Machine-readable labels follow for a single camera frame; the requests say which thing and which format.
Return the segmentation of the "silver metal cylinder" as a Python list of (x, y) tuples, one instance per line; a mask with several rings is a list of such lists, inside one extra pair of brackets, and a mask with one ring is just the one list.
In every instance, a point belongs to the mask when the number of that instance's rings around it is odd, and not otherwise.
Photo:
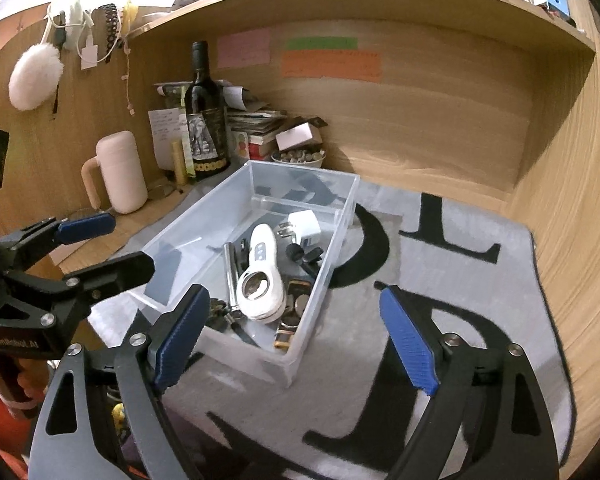
[(227, 303), (230, 310), (238, 309), (237, 282), (239, 278), (235, 247), (231, 242), (223, 245), (223, 258), (227, 282)]

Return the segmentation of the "white handheld massager device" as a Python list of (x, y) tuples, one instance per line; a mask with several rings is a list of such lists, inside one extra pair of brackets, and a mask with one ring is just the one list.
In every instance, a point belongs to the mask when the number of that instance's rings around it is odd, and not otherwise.
[(248, 268), (238, 278), (238, 309), (250, 321), (268, 324), (283, 314), (286, 288), (277, 264), (277, 242), (266, 223), (254, 227)]

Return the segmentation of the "wristwatch with brown strap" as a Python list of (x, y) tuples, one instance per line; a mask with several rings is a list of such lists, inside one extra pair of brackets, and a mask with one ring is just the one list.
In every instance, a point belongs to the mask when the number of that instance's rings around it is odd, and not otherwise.
[(312, 283), (306, 280), (290, 280), (286, 290), (286, 304), (280, 317), (273, 340), (276, 350), (287, 351), (302, 320), (312, 292)]

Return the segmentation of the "clear plastic storage bin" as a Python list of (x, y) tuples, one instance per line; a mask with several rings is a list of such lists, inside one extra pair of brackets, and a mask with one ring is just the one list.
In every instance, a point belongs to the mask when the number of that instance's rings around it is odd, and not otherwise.
[(144, 248), (155, 274), (132, 297), (155, 321), (198, 284), (236, 328), (206, 328), (197, 351), (288, 387), (297, 375), (354, 213), (360, 179), (344, 172), (248, 162)]

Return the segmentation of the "black clip mount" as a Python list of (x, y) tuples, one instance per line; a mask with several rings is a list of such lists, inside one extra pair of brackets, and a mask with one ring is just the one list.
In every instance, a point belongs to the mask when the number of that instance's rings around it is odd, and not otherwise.
[(287, 258), (295, 263), (310, 278), (317, 279), (321, 270), (323, 249), (314, 247), (304, 250), (299, 244), (291, 243), (285, 249)]

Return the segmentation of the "white plug adapter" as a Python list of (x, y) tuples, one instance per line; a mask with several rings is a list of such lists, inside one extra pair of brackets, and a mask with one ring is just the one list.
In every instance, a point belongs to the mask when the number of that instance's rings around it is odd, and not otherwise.
[(320, 242), (322, 229), (314, 211), (307, 209), (288, 214), (279, 223), (275, 233), (281, 238), (289, 238), (291, 243), (308, 248)]

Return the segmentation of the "orange jacket sleeve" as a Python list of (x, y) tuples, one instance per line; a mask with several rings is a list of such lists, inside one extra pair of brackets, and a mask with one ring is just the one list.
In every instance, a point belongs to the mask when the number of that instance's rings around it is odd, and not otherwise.
[[(50, 371), (45, 361), (20, 359), (18, 385), (36, 403), (44, 400)], [(0, 398), (0, 456), (18, 479), (28, 478), (28, 466), (22, 458), (30, 434), (29, 419), (15, 419)]]

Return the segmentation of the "beige cylindrical tube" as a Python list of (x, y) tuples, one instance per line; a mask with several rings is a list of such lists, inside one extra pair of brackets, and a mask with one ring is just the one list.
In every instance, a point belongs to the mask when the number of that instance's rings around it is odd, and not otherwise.
[(188, 182), (188, 174), (186, 170), (182, 142), (180, 140), (174, 139), (171, 141), (171, 154), (176, 184), (178, 186), (186, 185)]

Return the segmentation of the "grey mat with black letters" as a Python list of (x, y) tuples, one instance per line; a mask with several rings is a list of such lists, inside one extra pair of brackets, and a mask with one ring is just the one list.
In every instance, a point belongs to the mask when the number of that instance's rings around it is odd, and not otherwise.
[(353, 174), (250, 162), (136, 244), (110, 347), (195, 285), (230, 310), (164, 396), (207, 479), (555, 479), (574, 404), (513, 221)]

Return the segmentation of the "white handwritten note paper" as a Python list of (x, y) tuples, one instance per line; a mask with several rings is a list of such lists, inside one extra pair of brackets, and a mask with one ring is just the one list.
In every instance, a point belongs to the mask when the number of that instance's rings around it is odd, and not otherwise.
[(185, 114), (181, 108), (150, 110), (149, 125), (157, 165), (162, 170), (173, 171), (172, 142), (181, 141), (185, 131)]

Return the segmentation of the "white fluffy pompom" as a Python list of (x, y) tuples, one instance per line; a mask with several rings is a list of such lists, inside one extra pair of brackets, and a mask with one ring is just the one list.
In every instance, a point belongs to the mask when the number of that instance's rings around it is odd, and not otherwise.
[(9, 101), (20, 112), (35, 110), (55, 93), (63, 72), (58, 49), (48, 42), (35, 44), (23, 52), (10, 75)]

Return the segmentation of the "dark wine bottle elephant label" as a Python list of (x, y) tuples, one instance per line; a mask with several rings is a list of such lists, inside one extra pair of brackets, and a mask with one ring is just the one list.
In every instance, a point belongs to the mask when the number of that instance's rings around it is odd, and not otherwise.
[(194, 81), (185, 92), (188, 137), (197, 180), (220, 174), (230, 166), (224, 102), (210, 73), (207, 41), (192, 47)]

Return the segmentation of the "card with coloured circles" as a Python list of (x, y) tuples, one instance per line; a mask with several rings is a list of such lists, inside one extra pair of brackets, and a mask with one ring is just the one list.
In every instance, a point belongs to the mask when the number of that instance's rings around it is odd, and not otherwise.
[(234, 143), (233, 157), (244, 162), (250, 159), (249, 154), (249, 136), (241, 131), (232, 132), (232, 140)]

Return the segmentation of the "stack of books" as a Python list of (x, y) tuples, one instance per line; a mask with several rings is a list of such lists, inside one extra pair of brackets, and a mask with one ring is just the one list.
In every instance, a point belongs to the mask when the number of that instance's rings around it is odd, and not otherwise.
[(250, 159), (267, 159), (276, 150), (276, 134), (285, 125), (287, 118), (287, 113), (283, 110), (229, 110), (226, 114), (226, 125), (232, 156), (232, 132), (241, 131), (249, 136)]

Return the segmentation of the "white bowl of stones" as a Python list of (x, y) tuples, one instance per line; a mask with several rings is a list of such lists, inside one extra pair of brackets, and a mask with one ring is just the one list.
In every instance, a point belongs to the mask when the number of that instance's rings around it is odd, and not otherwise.
[(295, 148), (276, 151), (271, 155), (272, 162), (278, 164), (313, 168), (321, 168), (325, 158), (326, 151), (321, 148)]

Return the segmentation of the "small white box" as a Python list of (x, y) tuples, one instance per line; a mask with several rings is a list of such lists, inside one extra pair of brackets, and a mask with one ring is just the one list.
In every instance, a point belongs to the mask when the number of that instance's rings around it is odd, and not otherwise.
[(293, 126), (276, 134), (276, 144), (279, 151), (302, 148), (302, 146), (317, 145), (323, 142), (321, 131), (310, 122)]

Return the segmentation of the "pink sticky note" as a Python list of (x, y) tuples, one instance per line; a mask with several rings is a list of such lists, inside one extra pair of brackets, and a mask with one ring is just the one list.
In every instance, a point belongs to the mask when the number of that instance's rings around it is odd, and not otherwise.
[(271, 62), (271, 29), (258, 28), (222, 36), (216, 48), (216, 64), (221, 70), (268, 64)]

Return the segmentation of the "orange sticky note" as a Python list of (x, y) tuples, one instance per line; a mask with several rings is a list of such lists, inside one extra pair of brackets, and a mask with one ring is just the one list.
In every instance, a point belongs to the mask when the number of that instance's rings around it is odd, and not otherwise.
[(285, 51), (280, 73), (286, 78), (337, 78), (367, 82), (381, 81), (381, 56), (364, 50)]

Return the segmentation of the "green sticky note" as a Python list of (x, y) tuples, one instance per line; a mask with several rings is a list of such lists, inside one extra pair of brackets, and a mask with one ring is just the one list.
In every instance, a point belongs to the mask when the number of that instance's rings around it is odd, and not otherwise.
[(285, 50), (358, 50), (358, 40), (343, 36), (294, 37), (286, 41)]

